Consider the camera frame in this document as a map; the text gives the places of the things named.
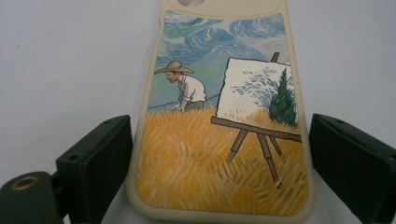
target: cypress tree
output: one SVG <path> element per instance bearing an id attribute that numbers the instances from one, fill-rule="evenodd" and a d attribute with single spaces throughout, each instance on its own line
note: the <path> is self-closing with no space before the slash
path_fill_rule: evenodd
<path id="1" fill-rule="evenodd" d="M 282 72 L 279 80 L 279 87 L 271 99 L 269 107 L 269 115 L 272 121 L 280 124 L 286 124 L 290 127 L 295 127 L 296 123 L 296 106 L 292 98 L 291 90 L 288 90 L 288 80 L 286 77 L 286 68 Z"/>

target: white shirt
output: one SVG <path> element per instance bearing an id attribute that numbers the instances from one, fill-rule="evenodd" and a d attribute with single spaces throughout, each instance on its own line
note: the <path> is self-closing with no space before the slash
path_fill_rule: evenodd
<path id="1" fill-rule="evenodd" d="M 178 82 L 178 87 L 180 88 L 180 96 L 178 97 L 180 102 L 182 100 L 192 103 L 206 101 L 205 86 L 195 77 L 183 75 L 181 81 Z"/>

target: camera cutout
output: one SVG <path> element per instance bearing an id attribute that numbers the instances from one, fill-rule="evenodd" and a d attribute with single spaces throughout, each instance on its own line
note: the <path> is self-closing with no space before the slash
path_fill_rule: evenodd
<path id="1" fill-rule="evenodd" d="M 183 7 L 196 7 L 201 5 L 205 0 L 178 0 Z"/>

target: man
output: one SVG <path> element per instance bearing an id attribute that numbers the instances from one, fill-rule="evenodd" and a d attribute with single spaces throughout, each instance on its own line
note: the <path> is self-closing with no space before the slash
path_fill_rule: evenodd
<path id="1" fill-rule="evenodd" d="M 184 73 L 194 73 L 190 68 L 181 66 L 178 61 L 173 61 L 154 74 L 159 73 L 165 73 L 166 78 L 171 83 L 178 82 L 180 105 L 174 109 L 175 111 L 183 112 L 204 107 L 206 101 L 205 86 L 195 77 L 184 75 Z"/>

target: straw hat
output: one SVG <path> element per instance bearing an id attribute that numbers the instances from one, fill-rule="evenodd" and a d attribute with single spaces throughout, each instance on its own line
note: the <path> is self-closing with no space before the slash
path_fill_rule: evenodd
<path id="1" fill-rule="evenodd" d="M 166 73 L 166 72 L 186 72 L 186 73 L 194 73 L 190 68 L 186 68 L 181 66 L 181 63 L 178 61 L 172 61 L 165 68 L 162 68 L 156 71 L 154 74 Z"/>

